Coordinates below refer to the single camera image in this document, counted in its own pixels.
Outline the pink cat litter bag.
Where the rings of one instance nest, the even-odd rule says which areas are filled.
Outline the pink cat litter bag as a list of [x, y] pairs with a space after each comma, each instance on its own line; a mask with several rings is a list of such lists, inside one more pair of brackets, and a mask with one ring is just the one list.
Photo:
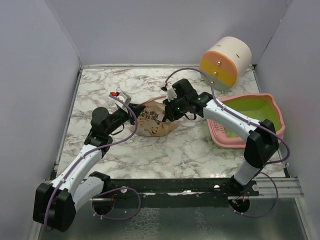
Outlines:
[[137, 136], [145, 137], [163, 137], [178, 127], [178, 124], [168, 120], [165, 117], [165, 105], [159, 100], [166, 96], [161, 95], [151, 98], [138, 104], [145, 107], [137, 117], [137, 130], [134, 132]]

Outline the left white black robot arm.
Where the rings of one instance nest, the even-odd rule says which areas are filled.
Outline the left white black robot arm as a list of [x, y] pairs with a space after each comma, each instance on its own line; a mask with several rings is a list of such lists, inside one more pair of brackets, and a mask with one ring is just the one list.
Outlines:
[[109, 176], [101, 173], [83, 179], [98, 163], [111, 146], [116, 145], [112, 136], [115, 130], [129, 121], [138, 124], [137, 117], [145, 106], [129, 104], [118, 107], [114, 113], [97, 107], [91, 114], [91, 129], [80, 153], [71, 164], [50, 183], [41, 183], [35, 191], [33, 220], [43, 224], [46, 231], [65, 232], [73, 223], [77, 210], [89, 198], [97, 195], [106, 197], [111, 190]]

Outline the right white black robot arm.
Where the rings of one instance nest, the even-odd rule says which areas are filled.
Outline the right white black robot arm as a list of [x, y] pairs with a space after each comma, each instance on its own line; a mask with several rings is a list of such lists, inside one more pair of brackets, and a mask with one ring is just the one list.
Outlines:
[[236, 196], [246, 192], [248, 183], [279, 149], [273, 122], [249, 118], [208, 92], [197, 93], [185, 78], [174, 83], [166, 93], [165, 120], [173, 122], [191, 113], [222, 124], [245, 141], [244, 162], [232, 176], [229, 189]]

